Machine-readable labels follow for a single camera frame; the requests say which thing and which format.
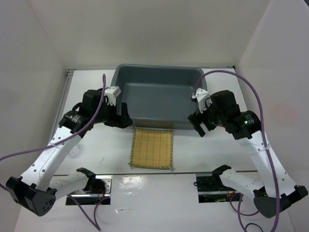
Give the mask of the woven bamboo mat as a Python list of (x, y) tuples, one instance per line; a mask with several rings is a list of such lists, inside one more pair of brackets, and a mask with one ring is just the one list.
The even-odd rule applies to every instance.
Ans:
[(173, 168), (173, 130), (135, 128), (129, 166), (171, 170)]

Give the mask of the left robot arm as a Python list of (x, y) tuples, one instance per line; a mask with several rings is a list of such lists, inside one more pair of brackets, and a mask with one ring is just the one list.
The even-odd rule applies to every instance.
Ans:
[(41, 154), (34, 163), (20, 177), (10, 177), (6, 182), (6, 188), (17, 204), (42, 217), (56, 200), (74, 191), (104, 193), (105, 183), (86, 168), (78, 168), (60, 180), (53, 180), (53, 176), (69, 152), (95, 124), (121, 129), (132, 125), (125, 102), (121, 104), (121, 114), (117, 114), (116, 100), (120, 93), (116, 86), (88, 90), (82, 102), (64, 114), (48, 146), (40, 150)]

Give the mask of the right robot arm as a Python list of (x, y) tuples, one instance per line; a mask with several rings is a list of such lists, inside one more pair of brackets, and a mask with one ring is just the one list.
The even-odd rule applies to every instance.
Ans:
[(262, 133), (258, 116), (252, 111), (242, 112), (233, 92), (223, 90), (211, 95), (198, 88), (192, 101), (198, 103), (198, 109), (188, 117), (194, 130), (203, 137), (201, 124), (209, 131), (223, 127), (248, 153), (261, 176), (261, 181), (256, 181), (222, 165), (212, 171), (211, 184), (215, 189), (228, 187), (244, 194), (266, 218), (274, 217), (308, 195), (307, 189), (297, 185), (285, 171)]

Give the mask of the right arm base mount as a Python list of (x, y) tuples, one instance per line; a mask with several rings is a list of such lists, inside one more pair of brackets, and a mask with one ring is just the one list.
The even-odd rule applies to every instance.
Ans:
[(196, 174), (193, 185), (197, 189), (199, 203), (222, 203), (238, 201), (240, 194), (233, 188), (224, 187), (211, 173)]

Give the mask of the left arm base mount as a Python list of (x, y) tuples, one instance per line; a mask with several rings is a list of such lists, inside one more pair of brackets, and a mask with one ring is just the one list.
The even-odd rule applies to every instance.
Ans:
[(99, 186), (94, 187), (91, 192), (85, 192), (81, 189), (74, 191), (70, 195), (82, 206), (96, 205), (102, 200), (100, 205), (110, 205), (112, 191), (112, 175), (98, 175)]

